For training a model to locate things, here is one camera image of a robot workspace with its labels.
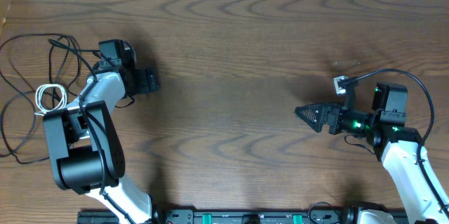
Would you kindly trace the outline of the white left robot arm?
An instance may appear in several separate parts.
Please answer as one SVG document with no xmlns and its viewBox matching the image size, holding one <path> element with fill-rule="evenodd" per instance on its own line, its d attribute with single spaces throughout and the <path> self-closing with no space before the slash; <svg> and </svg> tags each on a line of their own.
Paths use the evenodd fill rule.
<svg viewBox="0 0 449 224">
<path fill-rule="evenodd" d="M 126 175 L 126 160 L 111 114 L 124 99 L 157 91 L 149 68 L 135 66 L 134 48 L 101 41 L 85 88 L 69 104 L 46 112 L 43 127 L 56 185 L 104 204 L 120 223 L 165 223 L 152 198 Z"/>
</svg>

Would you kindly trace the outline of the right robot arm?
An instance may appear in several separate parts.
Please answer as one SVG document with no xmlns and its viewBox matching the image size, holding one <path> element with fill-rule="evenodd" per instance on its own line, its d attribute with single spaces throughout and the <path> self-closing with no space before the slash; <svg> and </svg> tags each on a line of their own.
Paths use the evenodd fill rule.
<svg viewBox="0 0 449 224">
<path fill-rule="evenodd" d="M 343 133 L 366 140 L 364 149 L 375 155 L 389 173 L 409 223 L 447 223 L 448 196 L 429 163 L 424 137 L 406 126 L 407 88 L 377 83 L 372 112 L 354 109 L 353 88 L 344 94 L 344 103 L 299 106 L 295 116 L 317 133 L 327 125 L 332 135 Z"/>
</svg>

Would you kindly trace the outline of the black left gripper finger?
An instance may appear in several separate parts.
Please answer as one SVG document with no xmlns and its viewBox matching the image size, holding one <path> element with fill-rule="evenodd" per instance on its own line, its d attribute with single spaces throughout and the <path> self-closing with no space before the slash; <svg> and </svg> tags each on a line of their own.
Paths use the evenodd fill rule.
<svg viewBox="0 0 449 224">
<path fill-rule="evenodd" d="M 136 93 L 144 94 L 150 91 L 150 75 L 151 70 L 149 69 L 137 69 L 136 70 Z"/>
<path fill-rule="evenodd" d="M 154 70 L 149 69 L 149 91 L 155 92 L 159 89 L 159 82 L 154 73 Z"/>
</svg>

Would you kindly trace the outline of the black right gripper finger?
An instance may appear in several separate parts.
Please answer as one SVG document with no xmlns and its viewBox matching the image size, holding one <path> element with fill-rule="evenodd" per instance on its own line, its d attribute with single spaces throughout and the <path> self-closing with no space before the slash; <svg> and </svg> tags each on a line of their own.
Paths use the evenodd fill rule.
<svg viewBox="0 0 449 224">
<path fill-rule="evenodd" d="M 326 106 L 323 104 L 305 105 L 295 108 L 295 116 L 320 133 L 326 122 Z"/>
<path fill-rule="evenodd" d="M 312 109 L 324 109 L 326 107 L 329 107 L 330 109 L 332 107 L 336 107 L 336 108 L 340 109 L 341 107 L 343 107 L 343 104 L 337 103 L 337 102 L 331 102 L 331 103 L 317 103 L 317 104 L 310 105 L 310 108 L 312 108 Z"/>
</svg>

